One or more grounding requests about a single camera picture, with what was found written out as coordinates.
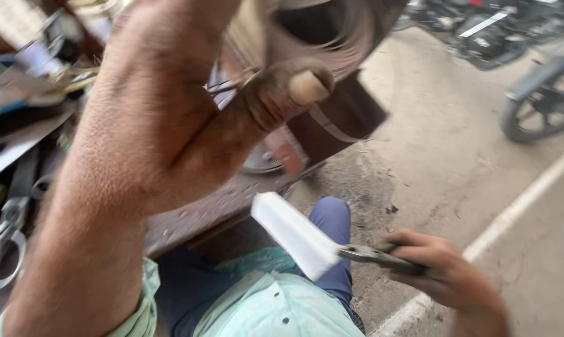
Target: white road marking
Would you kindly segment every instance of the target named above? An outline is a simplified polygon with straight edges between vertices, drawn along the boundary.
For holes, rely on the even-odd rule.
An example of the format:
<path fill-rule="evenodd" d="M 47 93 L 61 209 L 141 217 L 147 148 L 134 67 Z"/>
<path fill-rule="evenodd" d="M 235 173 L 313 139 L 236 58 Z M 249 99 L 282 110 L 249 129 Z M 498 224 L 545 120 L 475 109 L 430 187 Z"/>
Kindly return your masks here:
<path fill-rule="evenodd" d="M 534 181 L 515 201 L 510 204 L 486 230 L 473 241 L 464 251 L 463 256 L 469 262 L 474 262 L 505 234 L 517 222 L 521 215 L 552 186 L 564 173 L 564 155 L 555 161 L 540 177 Z M 407 302 L 402 308 L 383 322 L 371 337 L 397 336 L 405 325 L 412 323 L 433 306 L 428 295 L 420 293 Z"/>

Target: forearm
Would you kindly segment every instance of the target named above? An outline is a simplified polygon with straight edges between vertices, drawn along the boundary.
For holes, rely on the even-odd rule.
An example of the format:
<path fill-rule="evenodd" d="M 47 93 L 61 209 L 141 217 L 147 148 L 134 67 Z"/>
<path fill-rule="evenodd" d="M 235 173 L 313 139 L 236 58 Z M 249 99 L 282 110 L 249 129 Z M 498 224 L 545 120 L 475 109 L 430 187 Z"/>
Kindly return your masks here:
<path fill-rule="evenodd" d="M 107 218 L 82 199 L 46 201 L 5 336 L 102 336 L 136 309 L 144 221 Z"/>
<path fill-rule="evenodd" d="M 508 311 L 503 305 L 482 311 L 456 310 L 452 337 L 508 337 Z"/>

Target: finger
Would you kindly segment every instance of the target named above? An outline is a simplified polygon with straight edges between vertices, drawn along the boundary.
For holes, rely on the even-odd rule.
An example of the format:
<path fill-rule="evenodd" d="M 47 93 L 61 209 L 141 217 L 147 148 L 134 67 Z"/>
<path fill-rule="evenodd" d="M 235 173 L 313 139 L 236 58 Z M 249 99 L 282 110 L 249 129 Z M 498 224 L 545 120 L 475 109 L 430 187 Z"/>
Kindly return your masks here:
<path fill-rule="evenodd" d="M 448 291 L 448 287 L 446 285 L 425 276 L 412 276 L 392 271 L 390 273 L 390 279 L 419 289 L 428 294 L 430 297 L 437 297 Z"/>
<path fill-rule="evenodd" d="M 401 246 L 395 249 L 392 255 L 431 268 L 442 269 L 449 263 L 447 256 L 440 249 L 430 247 Z"/>
<path fill-rule="evenodd" d="M 211 173 L 224 176 L 212 179 L 229 178 L 268 133 L 332 90 L 331 73 L 319 62 L 285 62 L 257 74 L 191 141 L 178 160 L 178 169 L 218 167 Z"/>
<path fill-rule="evenodd" d="M 409 229 L 400 229 L 387 234 L 385 240 L 405 246 L 430 246 L 435 240 L 441 239 Z"/>

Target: hairy arm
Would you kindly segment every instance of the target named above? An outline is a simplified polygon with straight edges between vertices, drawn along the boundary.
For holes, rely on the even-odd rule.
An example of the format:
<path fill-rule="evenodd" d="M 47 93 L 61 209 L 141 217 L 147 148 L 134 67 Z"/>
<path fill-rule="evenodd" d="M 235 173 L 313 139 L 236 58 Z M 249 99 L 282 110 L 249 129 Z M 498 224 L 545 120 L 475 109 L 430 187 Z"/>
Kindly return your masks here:
<path fill-rule="evenodd" d="M 297 61 L 260 73 L 218 111 L 202 85 L 239 3 L 137 0 L 120 15 L 6 336 L 101 336 L 124 322 L 141 294 L 146 219 L 215 191 L 269 132 L 333 90 L 326 67 Z"/>

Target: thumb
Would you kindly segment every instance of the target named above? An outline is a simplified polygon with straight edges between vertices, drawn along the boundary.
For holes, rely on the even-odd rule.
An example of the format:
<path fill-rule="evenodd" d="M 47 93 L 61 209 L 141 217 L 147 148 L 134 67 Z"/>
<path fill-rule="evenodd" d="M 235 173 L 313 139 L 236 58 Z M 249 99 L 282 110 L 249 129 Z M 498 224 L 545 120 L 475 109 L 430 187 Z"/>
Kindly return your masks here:
<path fill-rule="evenodd" d="M 323 64 L 310 59 L 283 62 L 250 79 L 223 113 L 231 114 L 237 126 L 244 127 L 244 118 L 254 122 L 252 132 L 261 138 L 327 98 L 333 87 Z"/>
<path fill-rule="evenodd" d="M 226 167 L 214 171 L 219 174 L 216 180 L 223 182 L 267 134 L 327 98 L 333 87 L 330 71 L 319 62 L 302 59 L 274 65 L 248 81 L 187 145 L 176 165 Z"/>

